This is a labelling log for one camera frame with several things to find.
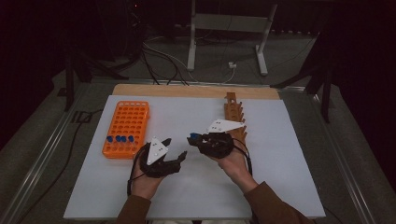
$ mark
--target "hand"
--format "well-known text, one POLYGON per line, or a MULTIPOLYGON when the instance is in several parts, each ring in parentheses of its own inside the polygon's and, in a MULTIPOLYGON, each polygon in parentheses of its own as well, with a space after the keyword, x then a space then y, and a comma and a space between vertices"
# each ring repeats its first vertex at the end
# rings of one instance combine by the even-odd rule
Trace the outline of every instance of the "hand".
MULTIPOLYGON (((240 142, 233 140, 233 143, 246 151, 240 142)), ((259 185, 248 172, 245 156, 239 150, 234 149, 230 155, 223 159, 211 159, 218 163, 219 167, 224 170, 225 174, 231 178, 242 192, 247 193, 259 185)))
POLYGON ((160 186, 161 182, 163 181, 164 176, 160 178, 152 178, 143 175, 143 172, 140 170, 140 158, 137 161, 134 160, 134 162, 136 162, 136 166, 134 168, 133 177, 140 177, 132 182, 132 194, 151 200, 157 191, 158 186, 160 186))

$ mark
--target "orange rack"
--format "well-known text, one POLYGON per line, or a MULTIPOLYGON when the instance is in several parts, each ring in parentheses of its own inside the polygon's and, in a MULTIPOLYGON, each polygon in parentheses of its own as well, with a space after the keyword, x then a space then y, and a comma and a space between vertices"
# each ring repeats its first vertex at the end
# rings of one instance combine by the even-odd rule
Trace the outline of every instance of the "orange rack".
POLYGON ((102 152, 109 159, 132 159, 143 146, 149 119, 149 103, 119 101, 102 152))

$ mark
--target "forearm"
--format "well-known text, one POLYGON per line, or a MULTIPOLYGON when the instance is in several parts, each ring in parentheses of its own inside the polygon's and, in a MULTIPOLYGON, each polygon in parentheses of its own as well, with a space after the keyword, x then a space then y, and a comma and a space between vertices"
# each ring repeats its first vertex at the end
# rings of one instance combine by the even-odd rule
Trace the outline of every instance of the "forearm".
POLYGON ((149 211, 151 201, 136 195, 131 195, 122 207, 117 224, 145 224, 146 215, 149 211))
POLYGON ((245 193, 245 198, 260 223, 313 223, 299 211, 282 202, 265 182, 245 193))

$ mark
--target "floor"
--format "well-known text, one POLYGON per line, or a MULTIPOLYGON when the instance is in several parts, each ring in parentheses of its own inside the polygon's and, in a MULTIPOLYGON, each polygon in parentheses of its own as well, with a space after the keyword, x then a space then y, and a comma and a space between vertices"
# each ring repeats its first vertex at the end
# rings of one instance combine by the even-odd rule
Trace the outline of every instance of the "floor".
MULTIPOLYGON (((175 73, 174 66, 150 55, 153 51, 149 51, 149 48, 175 57, 177 60, 173 59, 181 75, 191 85, 265 87, 296 75, 315 43, 315 38, 309 35, 270 34, 264 49, 269 74, 263 77, 259 74, 253 50, 254 45, 260 42, 260 37, 224 35, 227 36, 218 39, 209 32, 202 33, 201 38, 197 39, 197 44, 202 46, 197 48, 195 70, 190 73, 183 65, 187 63, 189 49, 187 36, 175 40, 149 36, 145 42, 147 60, 155 72, 165 77, 156 76, 160 83, 166 83, 175 73), (208 44, 204 40, 211 40, 215 44, 208 44), (236 63, 236 68, 229 68, 228 62, 236 63)), ((0 179, 3 181, 0 184, 0 211, 2 218, 13 218, 12 222, 4 223, 19 223, 18 216, 22 214, 26 216, 21 223, 114 223, 114 220, 63 219, 64 209, 100 118, 99 113, 95 114, 91 122, 79 126, 73 122, 73 115, 75 111, 103 108, 106 97, 120 83, 97 71, 94 73, 92 83, 76 83, 77 101, 68 113, 64 112, 65 99, 57 96, 58 90, 64 87, 64 72, 56 76, 53 79, 55 90, 1 150, 0 179), (64 126, 59 125, 61 121, 65 122, 64 126), (51 138, 56 130, 59 134, 51 138), (30 174, 36 158, 44 149, 49 151, 49 157, 42 172, 37 172, 32 177, 35 187, 21 195, 19 187, 23 186, 23 180, 30 174), (70 161, 59 180, 32 210, 28 210, 62 171, 69 155, 70 161), (15 211, 15 214, 10 215, 10 211, 15 211)), ((129 77, 129 80, 122 83, 152 83, 148 69, 142 62, 137 62, 120 74, 129 77)), ((279 90, 279 95, 290 112, 290 119, 326 210, 327 216, 316 222, 396 223, 395 193, 382 174, 339 91, 332 86, 329 110, 331 123, 327 124, 318 114, 320 95, 307 95, 303 92, 307 81, 304 79, 285 90, 279 90)), ((175 79, 171 84, 182 83, 175 79)))

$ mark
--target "power plug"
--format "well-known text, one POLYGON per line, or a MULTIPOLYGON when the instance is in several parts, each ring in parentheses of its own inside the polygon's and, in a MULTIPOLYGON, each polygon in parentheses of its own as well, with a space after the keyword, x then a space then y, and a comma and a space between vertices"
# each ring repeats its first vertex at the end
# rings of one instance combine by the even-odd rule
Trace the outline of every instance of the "power plug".
POLYGON ((228 66, 229 66, 230 68, 236 68, 236 63, 234 63, 234 62, 229 62, 229 63, 228 63, 228 66))

